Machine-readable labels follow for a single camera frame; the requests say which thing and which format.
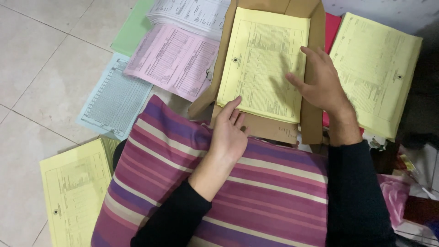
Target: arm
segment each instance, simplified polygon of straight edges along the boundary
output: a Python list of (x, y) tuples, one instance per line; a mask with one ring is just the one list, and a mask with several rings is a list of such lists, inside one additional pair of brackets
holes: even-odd
[(302, 47), (314, 68), (305, 84), (294, 74), (286, 78), (311, 104), (330, 118), (327, 246), (394, 246), (395, 237), (373, 167), (362, 141), (356, 113), (338, 79), (331, 58)]
[(132, 247), (188, 244), (212, 207), (212, 199), (247, 147), (250, 129), (240, 130), (244, 114), (240, 115), (235, 109), (240, 103), (241, 97), (238, 97), (218, 114), (206, 156), (131, 239)]

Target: white wall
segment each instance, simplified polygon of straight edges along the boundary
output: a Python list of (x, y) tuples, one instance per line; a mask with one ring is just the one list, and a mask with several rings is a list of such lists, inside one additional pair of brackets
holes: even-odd
[(351, 12), (409, 34), (439, 21), (439, 0), (322, 0), (333, 15)]

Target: light blue paper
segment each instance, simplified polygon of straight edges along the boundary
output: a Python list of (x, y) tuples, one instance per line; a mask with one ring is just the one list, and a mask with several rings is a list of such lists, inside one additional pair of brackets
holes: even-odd
[(153, 84), (125, 76), (129, 57), (114, 53), (76, 123), (112, 139), (125, 140)]

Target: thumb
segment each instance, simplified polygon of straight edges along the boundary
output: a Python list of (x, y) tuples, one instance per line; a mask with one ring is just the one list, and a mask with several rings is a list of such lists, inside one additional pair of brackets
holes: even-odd
[(299, 90), (299, 92), (301, 93), (304, 89), (304, 87), (306, 87), (307, 85), (301, 80), (299, 79), (295, 74), (288, 72), (285, 75), (285, 78), (287, 79), (287, 81), (289, 81), (293, 86), (295, 86), (297, 88), (297, 90)]

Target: pink form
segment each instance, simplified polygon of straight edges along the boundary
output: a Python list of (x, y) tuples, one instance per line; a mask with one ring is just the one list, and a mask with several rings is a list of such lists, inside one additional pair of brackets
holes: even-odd
[(206, 70), (219, 46), (175, 25), (156, 25), (140, 41), (124, 73), (193, 102), (210, 85)]

